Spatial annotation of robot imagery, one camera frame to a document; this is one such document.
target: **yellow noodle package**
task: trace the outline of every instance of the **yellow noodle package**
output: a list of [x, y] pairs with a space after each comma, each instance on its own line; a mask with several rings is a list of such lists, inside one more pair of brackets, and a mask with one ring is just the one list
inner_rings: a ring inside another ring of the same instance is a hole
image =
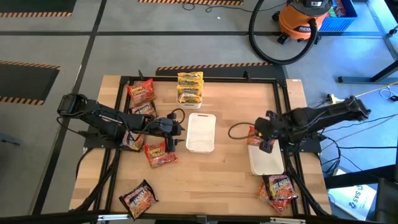
[[192, 93], [182, 93], [178, 102], [180, 103], [201, 103], [201, 96], [192, 94]]
[[203, 80], [179, 77], [178, 84], [180, 86], [200, 86], [200, 87], [202, 87]]
[[201, 86], [177, 86], [178, 93], [192, 93], [201, 96]]
[[180, 72], [178, 74], [179, 78], [187, 78], [187, 79], [194, 79], [194, 80], [202, 80], [203, 79], [203, 72]]

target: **hazard stripe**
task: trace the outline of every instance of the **hazard stripe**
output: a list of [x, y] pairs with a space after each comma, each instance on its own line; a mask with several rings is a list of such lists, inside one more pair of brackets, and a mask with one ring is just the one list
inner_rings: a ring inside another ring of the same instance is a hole
[[38, 106], [42, 106], [44, 104], [43, 100], [14, 98], [14, 97], [8, 97], [8, 96], [0, 96], [0, 102], [2, 102], [2, 103], [21, 103], [21, 104], [38, 105]]
[[0, 17], [69, 17], [71, 12], [0, 12]]
[[28, 66], [28, 67], [40, 67], [40, 68], [53, 68], [60, 70], [61, 66], [58, 65], [45, 65], [45, 64], [37, 64], [37, 63], [24, 63], [24, 62], [10, 62], [10, 61], [4, 61], [0, 60], [0, 64], [3, 65], [17, 65], [17, 66]]
[[159, 68], [157, 68], [157, 71], [202, 69], [202, 68], [252, 67], [252, 66], [267, 66], [267, 65], [271, 65], [271, 64], [268, 62], [255, 62], [255, 63], [230, 63], [230, 64], [215, 64], [215, 65], [186, 65], [186, 66], [159, 67]]
[[213, 5], [229, 5], [229, 6], [242, 6], [244, 4], [243, 0], [137, 0], [137, 2], [141, 3], [170, 3], [170, 4], [184, 4], [184, 3], [192, 3], [192, 4], [213, 4]]

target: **blue plastic crate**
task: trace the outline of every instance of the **blue plastic crate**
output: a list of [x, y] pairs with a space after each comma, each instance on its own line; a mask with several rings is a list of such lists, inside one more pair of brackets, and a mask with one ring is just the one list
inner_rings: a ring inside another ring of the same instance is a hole
[[353, 2], [351, 0], [341, 0], [341, 3], [346, 9], [346, 17], [326, 17], [322, 22], [320, 31], [344, 31], [356, 20], [358, 15]]

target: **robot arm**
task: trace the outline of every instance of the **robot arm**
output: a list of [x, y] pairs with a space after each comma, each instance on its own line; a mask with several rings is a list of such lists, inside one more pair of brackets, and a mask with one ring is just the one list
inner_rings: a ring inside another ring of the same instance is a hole
[[126, 131], [129, 130], [164, 138], [167, 152], [174, 152], [178, 141], [174, 141], [172, 136], [181, 135], [183, 130], [175, 120], [174, 113], [159, 119], [146, 114], [126, 114], [77, 94], [64, 95], [57, 113], [63, 118], [80, 119], [98, 130], [99, 133], [79, 131], [78, 134], [85, 138], [100, 137], [121, 145]]
[[354, 96], [341, 103], [322, 108], [297, 108], [282, 116], [267, 111], [269, 119], [258, 118], [254, 128], [264, 142], [260, 149], [271, 153], [273, 139], [285, 139], [290, 143], [299, 143], [309, 134], [327, 128], [341, 121], [362, 121], [371, 111], [361, 100]]

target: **wheel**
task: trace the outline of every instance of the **wheel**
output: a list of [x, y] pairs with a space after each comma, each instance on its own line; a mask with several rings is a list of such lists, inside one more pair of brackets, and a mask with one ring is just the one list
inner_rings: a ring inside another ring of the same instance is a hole
[[321, 41], [321, 39], [322, 39], [322, 36], [318, 34], [317, 39], [315, 40], [314, 44], [318, 44], [319, 41]]
[[272, 20], [277, 22], [279, 20], [279, 14], [280, 14], [280, 11], [276, 11], [274, 13], [274, 15], [272, 15]]
[[289, 38], [289, 35], [287, 35], [287, 34], [282, 34], [282, 35], [280, 35], [279, 37], [278, 37], [278, 43], [280, 43], [280, 44], [284, 44], [285, 43], [285, 41], [287, 40]]

